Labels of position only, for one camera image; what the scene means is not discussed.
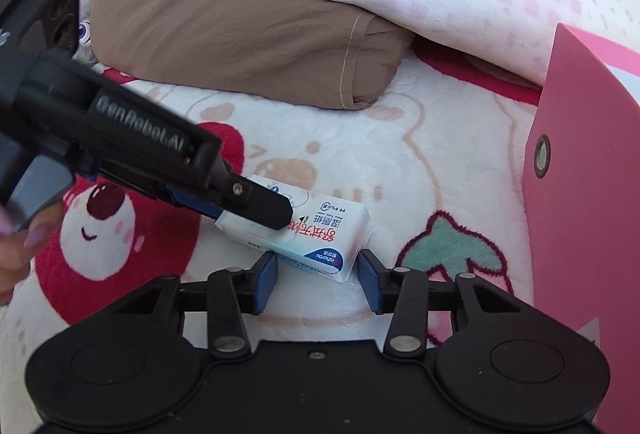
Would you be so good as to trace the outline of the person's left hand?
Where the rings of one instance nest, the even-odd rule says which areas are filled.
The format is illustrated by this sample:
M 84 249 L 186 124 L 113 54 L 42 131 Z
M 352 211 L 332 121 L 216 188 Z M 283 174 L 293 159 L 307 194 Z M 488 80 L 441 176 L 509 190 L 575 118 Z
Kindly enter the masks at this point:
M 9 304 L 14 287 L 28 277 L 30 261 L 47 245 L 62 218 L 63 203 L 56 201 L 36 215 L 27 229 L 15 232 L 9 214 L 1 209 L 1 305 Z

